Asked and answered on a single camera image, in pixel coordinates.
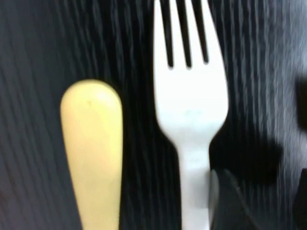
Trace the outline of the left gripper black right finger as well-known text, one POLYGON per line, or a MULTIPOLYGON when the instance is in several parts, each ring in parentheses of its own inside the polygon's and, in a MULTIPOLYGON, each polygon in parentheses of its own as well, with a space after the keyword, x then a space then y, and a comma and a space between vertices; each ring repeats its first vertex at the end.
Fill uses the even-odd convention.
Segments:
POLYGON ((294 220, 299 230, 307 230, 307 169, 300 174, 297 193, 294 199, 294 220))

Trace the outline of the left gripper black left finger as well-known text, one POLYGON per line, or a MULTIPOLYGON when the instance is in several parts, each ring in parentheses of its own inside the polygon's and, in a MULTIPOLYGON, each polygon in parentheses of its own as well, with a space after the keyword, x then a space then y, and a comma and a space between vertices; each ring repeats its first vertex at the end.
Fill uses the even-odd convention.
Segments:
POLYGON ((249 230, 250 219, 236 178, 227 170, 212 170, 212 230, 249 230))

